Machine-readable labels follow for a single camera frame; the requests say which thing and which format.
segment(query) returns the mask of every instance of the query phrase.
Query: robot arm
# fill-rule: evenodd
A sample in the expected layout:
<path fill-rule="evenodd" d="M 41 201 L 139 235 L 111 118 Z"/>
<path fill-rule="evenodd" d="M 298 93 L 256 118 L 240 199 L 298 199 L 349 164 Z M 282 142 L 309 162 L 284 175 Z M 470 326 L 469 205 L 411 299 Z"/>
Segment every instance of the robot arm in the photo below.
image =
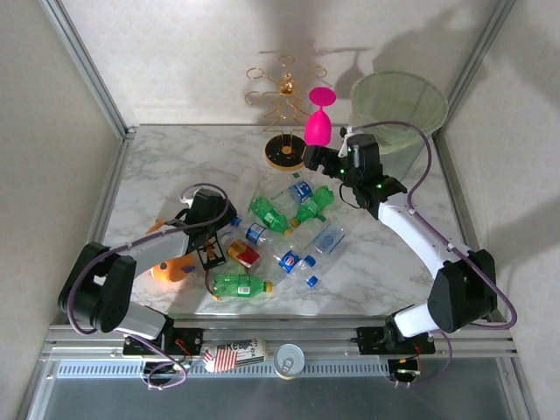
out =
<path fill-rule="evenodd" d="M 447 245 L 417 218 L 407 202 L 407 190 L 396 179 L 383 174 L 379 147 L 369 134 L 345 136 L 344 150 L 307 146 L 305 167 L 340 179 L 352 188 L 358 205 L 396 232 L 420 257 L 434 278 L 427 302 L 404 308 L 387 317 L 386 343 L 399 343 L 435 330 L 452 333 L 493 311 L 496 294 L 455 253 L 468 255 L 495 282 L 494 259 L 484 250 L 472 252 L 465 244 L 449 238 Z"/>
<path fill-rule="evenodd" d="M 164 327 L 170 324 L 172 328 L 170 318 L 130 302 L 134 280 L 152 267 L 159 266 L 164 270 L 170 260 L 194 250 L 204 255 L 200 249 L 205 249 L 216 232 L 237 215 L 231 203 L 228 202 L 225 209 L 225 199 L 207 189 L 199 189 L 187 204 L 189 208 L 159 229 L 161 236 L 146 237 L 148 239 L 145 241 L 141 239 L 134 247 L 110 255 L 86 273 L 73 301 L 74 316 L 78 320 L 103 333 L 118 328 L 121 332 L 139 335 L 147 340 L 161 336 Z M 109 247 L 98 242 L 90 242 L 83 248 L 59 294 L 59 307 L 63 312 L 67 312 L 70 291 L 79 275 L 97 256 L 108 250 Z"/>

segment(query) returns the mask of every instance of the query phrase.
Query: blue bottle cap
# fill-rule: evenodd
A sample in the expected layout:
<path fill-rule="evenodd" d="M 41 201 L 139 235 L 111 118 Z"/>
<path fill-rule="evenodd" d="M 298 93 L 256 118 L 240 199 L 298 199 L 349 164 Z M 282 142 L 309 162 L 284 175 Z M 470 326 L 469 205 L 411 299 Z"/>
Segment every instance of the blue bottle cap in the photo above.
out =
<path fill-rule="evenodd" d="M 313 258 L 311 255 L 308 255 L 306 258 L 304 258 L 304 261 L 308 263 L 310 267 L 313 267 L 316 263 L 315 258 Z"/>
<path fill-rule="evenodd" d="M 307 280 L 307 285 L 308 285 L 309 287 L 313 287 L 315 284 L 317 284 L 317 281 L 318 281 L 318 280 L 319 280 L 319 279 L 316 278 L 315 276 L 311 276 L 311 277 L 309 277 L 309 279 Z"/>

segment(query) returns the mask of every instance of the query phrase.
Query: green plastic bottle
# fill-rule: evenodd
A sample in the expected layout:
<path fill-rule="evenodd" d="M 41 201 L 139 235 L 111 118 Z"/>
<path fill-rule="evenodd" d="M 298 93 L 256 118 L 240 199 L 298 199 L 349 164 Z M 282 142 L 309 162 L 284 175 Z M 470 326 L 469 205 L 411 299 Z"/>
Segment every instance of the green plastic bottle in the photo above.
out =
<path fill-rule="evenodd" d="M 217 298 L 236 296 L 252 298 L 259 293 L 271 293 L 272 283 L 249 274 L 217 274 L 213 278 L 213 295 Z"/>
<path fill-rule="evenodd" d="M 296 217 L 290 220 L 291 225 L 297 228 L 304 221 L 317 217 L 325 207 L 334 201 L 334 192 L 326 185 L 321 186 L 317 191 L 297 210 Z"/>
<path fill-rule="evenodd" d="M 278 212 L 274 206 L 270 204 L 270 201 L 264 197 L 257 197 L 255 201 L 251 203 L 250 208 L 268 229 L 286 236 L 291 234 L 293 229 L 288 224 L 286 216 Z"/>

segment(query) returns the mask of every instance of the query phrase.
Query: pink wine glass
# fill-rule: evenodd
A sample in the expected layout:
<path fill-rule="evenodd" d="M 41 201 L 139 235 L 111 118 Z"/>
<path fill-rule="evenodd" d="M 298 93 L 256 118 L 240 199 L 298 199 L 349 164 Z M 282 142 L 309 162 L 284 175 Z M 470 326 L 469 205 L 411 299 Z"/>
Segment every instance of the pink wine glass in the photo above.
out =
<path fill-rule="evenodd" d="M 331 142 L 333 125 L 323 107 L 333 105 L 336 94 L 328 87 L 315 87 L 309 93 L 309 100 L 318 106 L 318 111 L 307 120 L 304 140 L 309 145 L 327 146 Z"/>

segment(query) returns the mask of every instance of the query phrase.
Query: soda can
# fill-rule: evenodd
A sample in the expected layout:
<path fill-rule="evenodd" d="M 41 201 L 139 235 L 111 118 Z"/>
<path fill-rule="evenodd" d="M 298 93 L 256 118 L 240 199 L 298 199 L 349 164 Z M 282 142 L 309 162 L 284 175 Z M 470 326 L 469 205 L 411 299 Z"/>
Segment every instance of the soda can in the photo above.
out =
<path fill-rule="evenodd" d="M 298 377 L 304 370 L 305 356 L 301 348 L 293 344 L 284 344 L 274 353 L 274 370 L 282 379 Z"/>

